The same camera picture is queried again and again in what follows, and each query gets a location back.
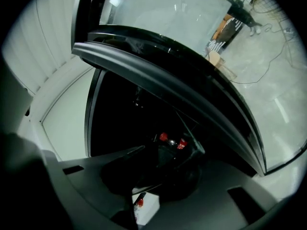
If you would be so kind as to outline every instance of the windshield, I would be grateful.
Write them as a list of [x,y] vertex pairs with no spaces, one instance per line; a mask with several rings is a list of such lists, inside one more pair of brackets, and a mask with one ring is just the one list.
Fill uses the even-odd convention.
[[251,110],[267,172],[304,149],[305,50],[274,0],[106,0],[99,23],[166,36],[210,61]]

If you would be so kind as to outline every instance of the red cap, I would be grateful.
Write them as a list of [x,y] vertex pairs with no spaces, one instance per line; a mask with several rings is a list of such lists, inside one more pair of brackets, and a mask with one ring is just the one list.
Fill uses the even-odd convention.
[[167,141],[167,133],[163,132],[161,135],[160,135],[160,140],[162,141]]
[[188,144],[183,138],[181,138],[179,145],[177,146],[177,149],[184,149],[184,147]]
[[144,199],[140,199],[137,203],[136,203],[139,207],[142,207],[144,204]]

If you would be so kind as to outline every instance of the concrete floor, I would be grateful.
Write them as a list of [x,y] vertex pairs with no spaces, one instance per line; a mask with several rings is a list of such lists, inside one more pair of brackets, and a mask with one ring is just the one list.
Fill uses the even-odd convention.
[[[254,14],[254,19],[263,25],[271,23],[273,31],[280,30],[277,21],[266,14]],[[281,25],[284,29],[293,29],[288,21]],[[307,60],[299,37],[296,36],[284,46],[283,33],[264,32],[268,27],[264,26],[260,35],[251,37],[250,29],[244,26],[221,56],[225,65],[237,75],[234,81],[256,82],[233,84],[256,119],[270,169],[292,158],[306,141]],[[294,35],[288,34],[287,40]],[[292,66],[289,64],[288,46]],[[278,54],[268,72],[258,81]]]
[[282,169],[264,177],[255,175],[253,180],[270,192],[277,201],[281,201],[297,191],[305,176],[306,168],[307,151]]

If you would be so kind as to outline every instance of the garage floor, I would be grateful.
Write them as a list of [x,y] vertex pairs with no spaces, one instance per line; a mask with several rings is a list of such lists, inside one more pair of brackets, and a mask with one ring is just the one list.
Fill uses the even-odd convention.
[[237,75],[233,81],[238,83],[233,84],[256,119],[270,169],[292,158],[307,139],[307,60],[305,49],[288,20],[281,22],[281,26],[291,28],[294,33],[285,34],[289,40],[285,44],[276,20],[266,14],[253,16],[262,25],[271,25],[264,26],[261,34],[252,37],[250,28],[244,26],[221,57]]

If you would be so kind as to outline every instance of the white wall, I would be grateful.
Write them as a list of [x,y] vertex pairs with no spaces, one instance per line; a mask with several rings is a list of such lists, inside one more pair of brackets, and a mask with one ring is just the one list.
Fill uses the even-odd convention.
[[53,105],[43,126],[60,159],[85,158],[84,115],[94,69],[80,77]]
[[32,96],[72,57],[74,0],[32,0],[2,47],[4,60]]
[[74,57],[57,70],[36,93],[30,114],[23,117],[17,134],[34,142],[40,149],[54,152],[58,160],[61,160],[42,123],[58,98],[90,69],[90,65]]

